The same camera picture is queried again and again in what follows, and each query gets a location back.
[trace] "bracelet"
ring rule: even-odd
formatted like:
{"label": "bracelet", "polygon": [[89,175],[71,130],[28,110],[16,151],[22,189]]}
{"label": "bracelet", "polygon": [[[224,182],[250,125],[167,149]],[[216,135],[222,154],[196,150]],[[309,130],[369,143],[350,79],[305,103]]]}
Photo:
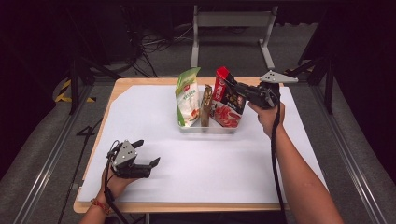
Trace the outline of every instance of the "bracelet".
{"label": "bracelet", "polygon": [[110,214],[110,208],[102,203],[99,203],[99,201],[97,199],[94,198],[91,200],[91,202],[93,205],[101,207],[103,209],[103,211],[106,213],[106,216],[108,216],[108,214]]}

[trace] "green snack package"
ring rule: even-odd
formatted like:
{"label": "green snack package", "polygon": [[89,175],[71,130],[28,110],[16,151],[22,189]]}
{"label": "green snack package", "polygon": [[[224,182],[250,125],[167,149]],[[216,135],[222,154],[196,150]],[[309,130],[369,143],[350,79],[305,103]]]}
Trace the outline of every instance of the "green snack package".
{"label": "green snack package", "polygon": [[181,127],[190,127],[199,118],[200,102],[196,67],[180,74],[176,85],[177,120]]}

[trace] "dark background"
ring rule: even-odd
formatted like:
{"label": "dark background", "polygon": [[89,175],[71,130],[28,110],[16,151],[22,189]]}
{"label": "dark background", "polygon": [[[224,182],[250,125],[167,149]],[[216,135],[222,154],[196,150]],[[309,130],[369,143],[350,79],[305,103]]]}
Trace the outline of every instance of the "dark background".
{"label": "dark background", "polygon": [[[191,23],[192,19],[192,7],[132,7],[134,14],[130,18],[121,15],[118,7],[57,9],[70,36],[76,40],[72,44],[78,46],[78,53],[99,64],[135,60],[139,56],[136,45],[140,32],[146,27],[170,39],[175,27]],[[303,59],[333,54],[334,74],[342,92],[393,181],[396,181],[393,165],[396,159],[396,119],[393,117],[396,114],[393,87],[396,36],[392,32],[395,9],[388,2],[333,7],[326,14],[325,7],[280,7],[276,17],[276,25],[321,21]],[[125,22],[135,31],[132,35],[125,32]],[[0,2],[0,99],[3,105],[0,135],[4,143],[1,176],[35,126],[54,107],[53,91],[68,76],[72,51],[64,48],[67,45],[56,32],[57,27],[44,2]],[[134,38],[132,45],[129,44],[131,37]]]}

